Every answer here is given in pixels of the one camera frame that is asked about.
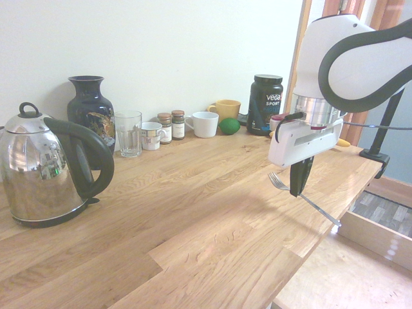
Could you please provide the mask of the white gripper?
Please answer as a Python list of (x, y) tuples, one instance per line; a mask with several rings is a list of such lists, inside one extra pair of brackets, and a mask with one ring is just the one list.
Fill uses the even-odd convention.
[(342, 126), (341, 118), (320, 131), (313, 130), (310, 125), (300, 120), (281, 124), (278, 138), (271, 140), (268, 159), (279, 167), (291, 165), (290, 194), (292, 196), (298, 197), (306, 185), (314, 162), (313, 156), (335, 146)]

